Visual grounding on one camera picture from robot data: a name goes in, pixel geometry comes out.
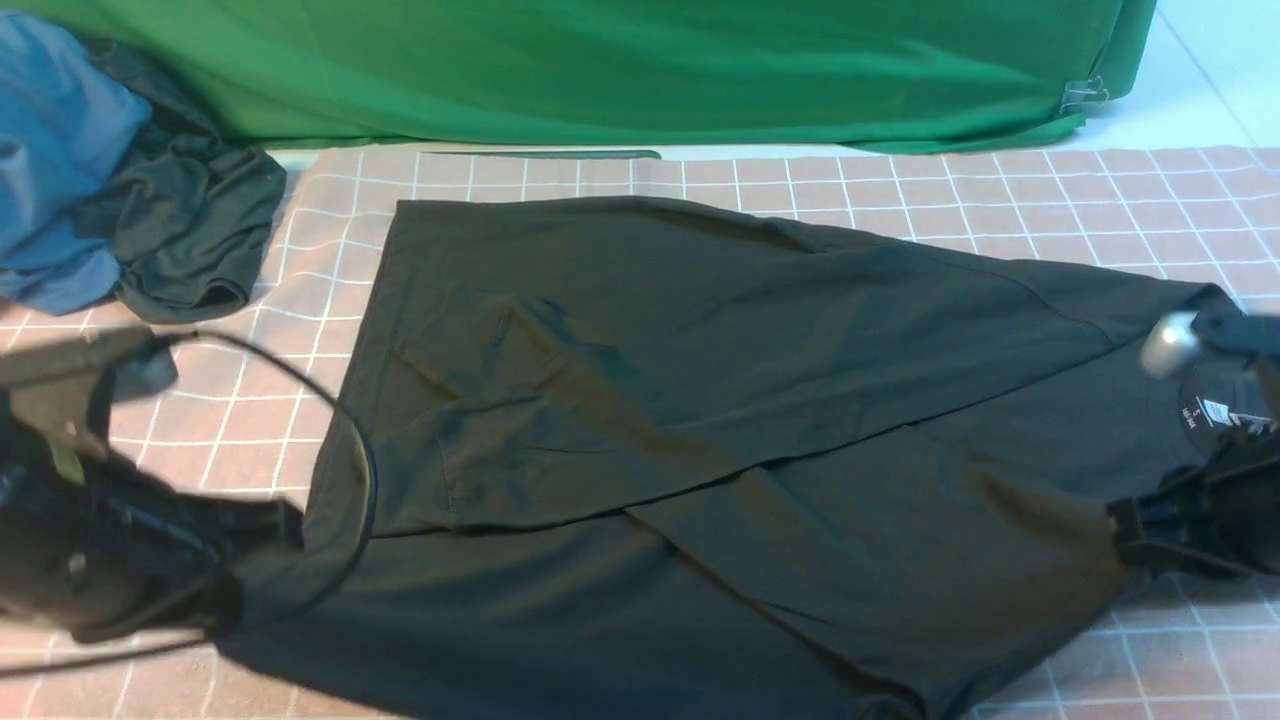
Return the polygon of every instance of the dark green cloth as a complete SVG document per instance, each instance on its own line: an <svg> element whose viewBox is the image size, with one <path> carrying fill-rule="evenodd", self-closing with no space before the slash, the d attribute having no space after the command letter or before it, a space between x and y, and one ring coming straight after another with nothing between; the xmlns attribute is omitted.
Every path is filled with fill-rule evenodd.
<svg viewBox="0 0 1280 720"><path fill-rule="evenodd" d="M95 67L151 104L152 117L101 192L72 213L81 237L106 237L116 296L142 320L187 324L244 305L262 268L287 173L266 151L224 142L150 60L83 41Z"/></svg>
<svg viewBox="0 0 1280 720"><path fill-rule="evenodd" d="M1069 136L1085 115L1068 86L1126 94L1156 0L5 5L148 53L255 142L941 152Z"/></svg>
<svg viewBox="0 0 1280 720"><path fill-rule="evenodd" d="M1138 346L1212 286L675 200L402 202L343 397L366 560L220 646L416 717L954 719L1130 589L1107 500L1199 462ZM325 441L311 556L360 483Z"/></svg>

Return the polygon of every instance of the black cable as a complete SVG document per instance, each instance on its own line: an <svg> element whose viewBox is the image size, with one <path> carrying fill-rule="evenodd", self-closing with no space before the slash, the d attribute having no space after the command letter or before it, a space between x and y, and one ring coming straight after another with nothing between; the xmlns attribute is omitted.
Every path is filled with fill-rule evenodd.
<svg viewBox="0 0 1280 720"><path fill-rule="evenodd" d="M31 678L35 675L46 675L54 673L74 673L79 670L90 670L93 667L101 667L105 665L114 665L116 662L128 662L131 660L146 660L148 657L157 657L161 655L168 655L170 652L179 652L183 650L196 648L212 642L224 641L232 637L237 637L244 633L251 633L259 630L264 626L273 625L275 623L283 623L285 620L292 620L310 612L316 606L321 605L351 578L351 574L360 565L360 560L365 556L365 550L369 547L370 539L374 536L374 520L378 514L378 468L374 460L372 445L369 442L369 436L361 428L360 421L356 419L355 414L347 409L346 405L333 393L320 387L320 384L306 375L302 370L298 370L293 365L289 365L284 360L280 360L269 350L265 350L247 340L238 338L232 334L227 334L219 331L205 331L196 329L184 333L174 333L168 336L160 336L156 338L159 342L159 348L166 350L170 346L182 345L186 342L192 342L197 340L212 340L233 347L238 347L250 355L266 360L271 365L284 374L292 377L303 387L316 393L321 400L324 400L335 414L342 415L347 420L347 425L351 428L352 436L356 441L357 456L362 465L362 475L365 479L365 496L361 502L361 521L356 532L356 543L351 553L347 556L346 562L342 568L333 574L333 577L321 585L317 591L311 593L306 600L288 609L285 612L268 618L265 620L251 623L247 625L238 625L223 632L205 633L200 637L191 638L187 641L177 641L173 643L165 643L155 647L146 647L140 650L132 650L127 652L113 652L104 655L92 655L88 657L78 657L76 660L67 660L61 662L49 662L44 665L26 665L18 667L4 667L0 669L0 682L14 680L18 678Z"/></svg>

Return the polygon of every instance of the cutting mat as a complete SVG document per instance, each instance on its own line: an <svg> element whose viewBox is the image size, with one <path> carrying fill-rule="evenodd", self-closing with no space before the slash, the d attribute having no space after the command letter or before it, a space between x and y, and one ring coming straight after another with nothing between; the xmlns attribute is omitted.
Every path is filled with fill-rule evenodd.
<svg viewBox="0 0 1280 720"><path fill-rule="evenodd" d="M1216 282L1249 310L1280 313L1277 169L1280 150L1233 147L737 161L330 151L293 178L255 302L216 325L337 389L397 200L626 193L858 227L991 256ZM6 307L0 347L131 320L118 305L65 318ZM178 364L183 380L175 392L116 413L114 442L177 484L305 502L330 418L323 404L239 351L184 347ZM8 664L79 652L65 638L0 629L0 660ZM1276 659L1280 587L1166 582L1123 603L973 717L1276 720ZM0 684L0 719L374 715L253 676L207 650Z"/></svg>

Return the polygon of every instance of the white grid line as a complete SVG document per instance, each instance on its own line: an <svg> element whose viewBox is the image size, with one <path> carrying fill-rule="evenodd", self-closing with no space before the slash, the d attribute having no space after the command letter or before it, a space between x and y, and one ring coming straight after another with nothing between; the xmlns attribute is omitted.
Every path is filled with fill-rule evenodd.
<svg viewBox="0 0 1280 720"><path fill-rule="evenodd" d="M1158 163L1158 159L1155 158L1155 155L1148 154L1147 156L1149 160L1152 160L1153 164ZM344 174L340 172L326 172L325 167L326 158L353 159L353 163L351 165L353 174ZM334 325L337 323L358 323L361 320L360 315L338 316L330 314L332 310L334 309L334 296L338 292L338 290L356 287L356 286L367 287L372 284L371 281L344 279L343 278L344 272L342 264L343 256L349 255L351 251L356 249L360 249L361 251L364 250L381 251L381 245L378 242L381 238L352 237L355 234L362 234L355 232L356 227L355 223L358 222L360 219L372 219L376 223L381 223L385 219L393 218L394 202L392 195L396 195L398 192L396 188L407 188L407 192L396 195L396 197L413 197L413 199L430 199L434 196L433 193L435 192L447 192L449 197L457 197L458 196L457 191L465 188L466 197L468 200L476 197L476 195L472 195L472 192L477 188L512 188L511 193L512 199L515 200L516 197L518 197L524 200L529 196L527 193L530 188L548 188L548 187L559 190L561 191L559 195L571 195L579 197L584 195L599 195L602 191L609 193L616 192L617 195L641 192L641 193L659 193L660 196L669 196L668 193L663 192L664 188L680 187L681 188L680 197L687 199L690 187L732 186L735 188L733 190L735 200L730 200L730 202L736 202L737 205L736 209L740 211L755 213L760 215L782 214L800 219L805 219L806 217L809 217L809 214L813 215L840 214L841 217L847 215L849 224L852 227L858 227L858 223L855 222L856 220L855 210L896 211L896 213L902 213L906 218L906 222L909 223L908 225L909 237L904 240L915 240L924 242L929 241L968 242L973 245L975 251L979 250L979 246L977 245L978 237L975 237L975 233L970 227L969 223L970 217L966 213L966 210L974 210L982 208L992 208L992 209L1011 208L1012 211L1018 215L1020 232L983 233L980 237L1027 238L1030 241L1032 252L1037 258L1042 256L1042 251L1044 250L1046 246L1039 245L1041 242L1044 242L1044 240L1042 234L1038 234L1036 229L1033 229L1033 227L1029 224L1029 211L1038 208L1061 209L1061 213L1064 215L1065 213L1070 211L1071 219L1075 222L1076 227L1074 231L1065 231L1055 234L1060 234L1073 240L1084 240L1085 247L1088 247L1088 252L1091 254L1093 264L1096 265L1110 266L1114 269L1130 270L1130 272L1148 272L1148 273L1158 272L1161 274L1167 274L1166 270L1171 272L1174 269L1179 269L1180 272L1185 273L1215 272L1221 278L1219 282L1222 282L1224 286L1229 291L1231 291L1233 296L1236 297L1238 300L1252 301L1252 300L1280 299L1280 287L1276 287L1274 292L1271 292L1271 288L1267 287L1252 287L1248 288L1252 292L1252 295L1239 295L1236 291L1240 288L1233 287L1231 275L1226 274L1226 272L1231 272L1243 278L1245 277L1247 273L1258 272L1257 268L1265 268L1268 265L1272 268L1277 266L1275 252L1272 251L1271 246L1266 242L1266 238L1262 236L1262 233L1280 232L1280 228L1261 227L1258 224L1254 224L1251 219L1251 215L1245 213L1245 206L1243 204L1258 202L1268 199L1280 199L1280 179L1275 179L1275 182L1272 182L1271 184L1266 184L1260 181L1257 183L1257 187L1242 187L1243 182L1253 177L1251 173L1245 173L1244 177L1242 178L1229 178L1231 173L1238 173L1242 170L1249 170L1249 169L1256 169L1257 167L1262 167L1263 163L1260 158L1257 158L1257 155L1254 155L1256 164L1238 165L1238 163L1233 161L1224 168L1212 168L1213 160L1208 156L1208 154L1199 151L1199 158L1206 165L1204 168L1175 169L1175 170L1162 170L1162 169L1123 170L1111 173L1070 172L1070 173L1050 173L1050 174L1014 172L1016 170L1016 168L1004 164L1005 163L1004 155L996 156L996 160L993 163L996 169L989 174L973 173L973 172L956 173L954 172L956 167L951 164L950 158L946 158L943 159L942 164L945 174L937 176L937 173L923 173L918 177L900 177L904 170L904 167L900 167L897 163L890 160L888 164L892 168L895 168L895 172L892 173L891 177L886 176L886 177L858 177L858 178L847 177L849 173L846 164L838 159L832 159L831 161L836 163L836 169L833 170L833 173L838 173L840 177L838 181L795 179L799 176L799 168L801 165L799 164L799 161L786 160L785 163L778 165L781 168L778 172L781 172L783 177L778 178L776 182L737 182L741 178L739 176L740 168L736 161L731 164L722 163L713 168L710 164L700 165L700 161L692 161L694 165L690 165L689 161L678 161L678 164L676 164L676 161L628 160L627 182L616 182L616 183L591 182L589 177L584 176L585 168L582 160L558 161L562 163L562 165L566 168L567 163L570 161L573 163L575 176L573 176L573 182L571 183L561 183L561 182L530 183L529 173L530 173L530 165L532 163L557 163L557 160L530 160L530 159L520 159L521 161L518 164L515 161L511 163L512 173L515 174L515 177L518 177L518 182L477 183L475 182L476 179L479 179L476 178L476 159L470 158L468 164L466 165L468 168L466 170L467 174L466 179L460 177L457 182L451 182L451 183L435 182L426 184L422 184L420 182L422 179L421 178L422 163L417 161L417 159L415 159L413 163L412 179L406 182L402 179L388 181L379 177L367 177L369 168L365 164L365 158L366 158L365 152L355 154L351 151L339 151L337 154L323 156L316 169L308 173L305 178L302 178L302 182L297 183L294 193L293 196L291 196L288 206L285 211L282 214L279 225L276 227L275 231L273 246L270 249L270 252L273 254L273 260L275 260L275 258L279 258L280 263L276 272L271 273L274 282L262 281L257 283L256 288L257 291L256 297L261 297L262 291L270 291L270 295L268 295L266 300L270 301L271 304L268 305L268 304L255 302L255 306L250 310L246 310L244 314L244 319L248 320L250 337L255 337L256 334L261 333L261 328L264 325L259 324L259 319L268 316L264 314L269 314L270 316L282 318L287 320L296 320L297 323L317 323L320 325L320 332L317 332L316 336L310 338L308 341L303 341L310 343L311 348L310 352L305 350L305 346L303 348L297 347L296 345L298 345L298 341L294 341L294 347L288 348L288 352L283 354L284 357L288 359L289 361L305 364L308 370L314 369L316 366L316 363L320 360L333 360L337 363L349 361L351 357L349 352L333 351L334 348L332 347L326 347L325 352L320 352L321 343L326 341L329 334L332 334L332 332L337 332L334 331ZM732 167L731 173L727 172L727 168L730 165ZM659 178L659 181L653 181L653 178L657 177L657 173L650 173L650 169L658 167L666 167L672 169L678 167L680 168L678 182L672 182L667 179L669 178L669 176L666 174L662 178ZM728 174L730 177L732 177L733 182L690 183L689 173L691 168L707 169L704 174L699 176L700 179L710 179L713 178L710 173L716 172L721 173L718 176L714 176L716 178L724 178L726 174ZM1158 181L1156 181L1157 184L1164 186L1164 190L1167 192L1169 197L1125 199L1119 183L1116 182L1116 178L1138 177L1138 176L1149 177L1153 181L1158 178ZM1206 178L1212 177L1216 184L1208 188L1210 191L1208 195L1222 195L1222 197L1210 199L1202 193L1203 199L1196 199L1196 200L1184 199L1179 196L1178 192L1174 191L1174 184L1169 179L1170 177L1174 176L1204 176ZM494 177L493 174L486 174L486 178L493 178L493 177ZM1039 200L1019 201L1018 199L1014 197L1011 187L1012 184L1011 178L1015 177L1053 178L1062 199L1052 201L1039 201ZM335 197L333 183L324 181L321 178L342 178L344 181L352 181L349 190L343 190L343 195L340 196L344 197L347 193L351 193L352 197L351 197L349 213L334 211L332 208L307 206L307 201L311 196L326 197L330 200ZM998 184L1004 184L1005 192L1009 195L1009 201L1000 201L1000 202L961 201L960 191L957 187L957 181L961 178L963 179L983 178L989 181L998 179L1000 181ZM1073 195L1066 191L1066 186L1062 182L1064 178L1097 178L1097 182L1110 186L1110 190L1121 200L1106 200L1106 201L1075 200L1073 199ZM1180 184L1188 184L1188 187L1190 186L1198 187L1198 183L1193 178L1189 179L1192 179L1190 183L1180 183ZM950 184L952 197L945 199L940 196L934 199L937 200L936 202L909 204L904 191L904 182L906 181L909 182L946 181L946 183ZM819 186L829 186L833 183L838 183L840 187L842 188L841 193L844 195L844 200L846 202L845 206L829 208L829 209L805 209L805 210L800 209L803 205L803 202L800 201L801 193L806 192L810 188L818 188ZM851 197L851 190L856 190L859 187L868 187L867 183L878 183L886 187L888 187L888 183L893 183L892 187L897 191L896 193L900 204L882 206L881 202L869 202L867 205L859 205L855 208L854 197ZM756 187L768 190L771 186L777 186L781 191L781 186L783 184L787 187L787 191L785 193L780 192L781 196L777 197L777 204L783 205L786 204L786 197L790 197L790 205L791 205L790 208L778 208L776 210L771 210L765 208L744 205L744 199L742 199L744 188ZM911 190L914 197L914 195L916 195L914 192L916 188ZM872 192L872 195L876 195L878 192L879 191L876 190ZM381 200L385 200L385 202L374 201L366 204L364 200L366 195L370 199L380 197ZM495 192L490 192L489 196L497 196L497 195L498 193ZM882 202L892 202L892 197L886 196L882 199ZM1084 231L1085 225L1080 222L1079 208L1089 208L1096 205L1115 205L1117 202L1124 208L1124 211L1129 215L1129 220L1133 223L1133 227L1135 229L1133 231L1102 229L1096 232ZM1234 211L1238 215L1236 222L1234 223L1224 222L1226 215L1224 215L1222 219L1210 218L1210 222L1206 222L1204 219L1206 213L1213 213L1219 206L1224 205L1234 208ZM954 209L954 208L960 209L961 219L956 220L957 227L951 228L950 231L947 228L936 231L940 233L950 232L951 234L934 234L934 236L916 234L922 231L915 228L915 224L918 223L914 223L911 218L914 211L925 209ZM1144 208L1148 210L1148 213L1151 213L1153 208L1169 208L1170 210L1176 208L1178 211L1180 211L1181 214L1181 220L1185 222L1189 229L1146 229L1142 227L1142 224L1138 223L1138 218L1135 217L1135 209L1138 208ZM1196 215L1197 219L1193 220L1192 213L1188 209L1201 211L1199 214ZM293 233L294 228L303 227L296 224L296 219L298 217L306 217L308 222L314 223L315 228L320 229L317 229L312 237L301 238L294 236ZM342 223L340 233L333 233L329 229L325 229L325 228L332 228L335 223ZM1201 223L1206 227L1198 227L1197 223ZM1208 227L1210 224L1233 225L1233 227L1210 228ZM873 227L864 227L859 229L868 229L870 232L877 232L876 228ZM1208 237L1210 232L1219 232L1219 231L1228 231L1228 232L1244 231L1253 233L1257 242L1261 242L1265 250L1265 255L1258 255L1257 258L1265 258L1265 259L1239 260L1234 259L1231 255L1225 254L1226 251L1213 252L1206 238ZM1103 265L1098 259L1098 249L1105 247L1106 243L1111 242L1112 240L1123 238L1124 236L1138 236L1142 240L1142 242L1146 243L1147 251L1151 252L1152 261L1110 263ZM1156 238L1179 242L1184 236L1187 241L1189 241L1192 245L1202 250L1203 256L1207 258L1206 260L1162 261L1161 258L1155 254L1152 242L1155 242ZM308 265L315 265L320 260L326 260L330 256L329 252L334 251L337 252L337 259L334 261L333 273L317 273L315 272L314 266L308 266ZM305 296L314 296L317 292L324 292L324 290L320 290L324 288L324 286L320 286L320 288L315 288L315 283L312 283L311 286L307 286L306 290L302 290L300 288L298 284L300 279L319 281L328 283L326 288L328 297L325 301L325 310L321 314L316 314L316 310L310 304L303 306L301 302L305 300ZM293 299L297 299L298 302L291 304ZM113 324L125 324L125 323L106 319L105 313L100 313L97 310L84 314L78 322L77 320L59 322L58 319L45 318L31 311L22 311L17 309L10 309L4 315L0 315L0 332L12 333L6 343L9 347L13 347L15 342L24 341L28 337L38 338L44 337L45 334L58 334L58 333L72 334L76 332L83 333L90 329L110 327ZM273 342L273 338L264 338L264 340L269 343ZM195 442L174 442L174 441L154 439L155 425L159 421L157 414L161 409L161 405L165 402L165 400L161 400L160 402L156 404L155 407L152 407L150 423L147 425L147 429L142 433L142 437L140 438L113 437L113 442L115 442L122 448L131 448L137 451L136 456L138 457L140 462L146 460L146 456L151 450L160 447L201 448L201 450L216 451L216 448L223 446L228 447L262 446L268 456L269 457L274 456L275 460L275 470L271 474L270 487L233 487L233 488L216 488L216 489L210 488L207 492L218 495L232 495L232 496L265 496L282 492L288 492L288 493L306 492L310 478L294 477L292 473L285 475L283 473L283 464L287 454L291 450L291 446L307 446L314 448L323 442L323 437L315 437L315 438L292 437L297 430L296 420L298 419L301 402L305 398L310 397L310 395L300 389L298 392L274 392L274 393L264 392L260 395L252 395L244 397L242 396L243 386L239 383L239 380L244 377L243 374L244 354L242 351L225 347L218 347L218 346L206 346L206 347L215 347L218 350L223 350L224 352L234 352L236 356L238 356L238 359L242 363L241 373L237 375L237 383L233 384L228 395L218 392L207 392L207 388L201 388L198 387L198 384L196 384L191 388L179 387L175 391L170 392L165 397L165 400L174 397L174 398L186 398L191 402L228 402L227 413L223 415L224 424L220 425L219 433L215 436L215 439L195 441ZM221 361L218 357L206 359L204 361ZM227 355L225 357L227 361L229 363L230 355ZM183 373L184 377L187 378L197 377L196 372L187 368L183 368ZM230 416L229 414L233 409L239 407L242 411L246 407L251 410L256 410L256 407L265 409L268 407L265 402L271 402L271 401L278 401L280 404L292 404L293 413L289 416L289 423L284 432L284 437L271 437L271 438L257 437L253 439L229 441L221 436L221 430L225 429L225 420L227 418ZM279 434L279 430L275 430L273 434ZM210 452L207 462L211 464L215 455L216 452ZM206 477L202 478L201 482L205 482L207 479L207 471L209 470L206 469ZM1184 593L1183 600L1189 607L1194 624L1185 624L1185 620L1184 624L1179 624L1176 621L1170 621L1170 620L1158 620L1157 618L1151 626L1132 626L1132 624L1128 625L1121 624L1119 621L1120 618L1115 616L1116 621L1114 626L1098 626L1089 629L1085 633L1093 637L1115 638L1119 642L1119 644L1124 648L1124 655L1126 656L1125 660L1129 662L1129 671L1133 674L1134 682L1137 683L1137 692L1134 694L1140 697L1121 697L1121 698L1079 697L1082 691L1087 694L1088 688L1071 688L1073 691L1071 696L1074 697L1066 698L1064 697L1065 688L1060 684L1064 676L1056 671L1056 669L1051 662L1044 662L1043 667L1044 673L1047 673L1048 687L1044 689L1043 694L1039 694L1037 697L1028 697L1025 700L1020 700L1019 702L984 703L979 707L975 707L973 710L972 716L974 719L980 717L982 720L1001 720L1001 717L1005 715L1005 711L1007 710L1012 712L1018 711L1033 712L1037 715L1037 717L1041 717L1039 711L1043 711L1043 717L1046 719L1056 717L1057 720L1065 720L1065 717L1070 716L1071 712L1074 712L1074 708L1106 707L1106 706L1137 706L1137 707L1143 707L1147 712L1147 716L1151 717L1153 708L1158 708L1166 705L1184 703L1184 702L1231 703L1233 712L1235 712L1234 710L1235 703L1243 703L1243 702L1275 702L1277 703L1277 707L1280 707L1280 692L1275 694L1245 694L1245 693L1233 692L1230 683L1231 676L1229 676L1229 674L1225 673L1225 670L1229 667L1224 667L1221 659L1217 657L1217 653L1220 651L1225 651L1234 647L1233 638L1245 638L1245 637L1274 638L1280 635L1280 612L1277 612L1276 605L1270 601L1263 589L1260 585L1253 584L1251 592L1253 592L1254 593L1253 597L1258 598L1258 602L1261 602L1262 606L1266 607L1267 612L1263 615L1263 618L1270 616L1271 619L1275 620L1275 624L1260 624L1257 612L1254 615L1239 615L1238 619L1240 621L1233 624L1233 616L1230 615L1229 611L1224 611L1224 609L1215 609L1216 612L1211 618L1213 618L1216 621L1210 623L1208 621L1210 616L1207 616L1207 610L1202 612L1201 606L1197 606L1194 601L1187 597L1181 587L1179 587L1179 592ZM1133 610L1133 609L1128 610L1128 612L1137 612L1137 611L1139 610ZM1147 637L1147 635L1167 637L1178 634L1196 634L1203 637L1206 643L1204 656L1189 657L1188 662L1202 664L1197 666L1202 667L1203 671L1216 673L1221 679L1222 683L1221 687L1224 694L1207 694L1207 696L1151 694L1149 692L1151 685L1146 683L1147 678L1143 678L1139 674L1138 664L1133 656L1134 651L1129 641L1137 637ZM76 651L70 651L65 647L56 646L52 638L46 643L44 648L40 647L33 647L31 650L0 648L0 656L6 656L6 657L38 656L44 659L52 659L55 656L64 656L72 652ZM207 717L209 710L212 702L215 701L215 694L216 694L216 685L218 685L216 676L218 673L220 671L220 667L218 665L219 660L214 653L210 653L210 657L212 657L214 662L212 667L212 671L215 674L214 680L210 683L207 694L205 696L204 702L200 703L201 707L198 708L198 711L197 708L191 708L192 714L195 715L198 712L200 717ZM1160 673L1161 670L1148 669L1144 671ZM27 702L23 706L23 717L31 715L35 703L37 701L37 693L40 692L41 683L42 679L35 680L32 683L27 697ZM132 670L127 670L123 685L119 688L119 693L115 694L114 697L115 702L110 706L104 706L102 708L104 716L123 717L123 714L128 707L127 698L129 697L129 693L137 692L134 689L134 685L136 683L133 682ZM300 694L296 689L289 691L288 706L284 710L284 715L279 717L300 715L301 711L297 707L298 697Z"/></svg>

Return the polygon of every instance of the black t-shirt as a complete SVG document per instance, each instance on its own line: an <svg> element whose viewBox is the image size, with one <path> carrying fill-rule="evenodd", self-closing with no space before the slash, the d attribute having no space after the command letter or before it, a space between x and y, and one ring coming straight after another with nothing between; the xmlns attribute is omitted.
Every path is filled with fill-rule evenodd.
<svg viewBox="0 0 1280 720"><path fill-rule="evenodd" d="M1213 286L654 199L401 204L343 397L379 539L221 646L440 719L957 717L1135 577L1106 501L1201 462L1138 347ZM349 548L335 424L288 606Z"/></svg>

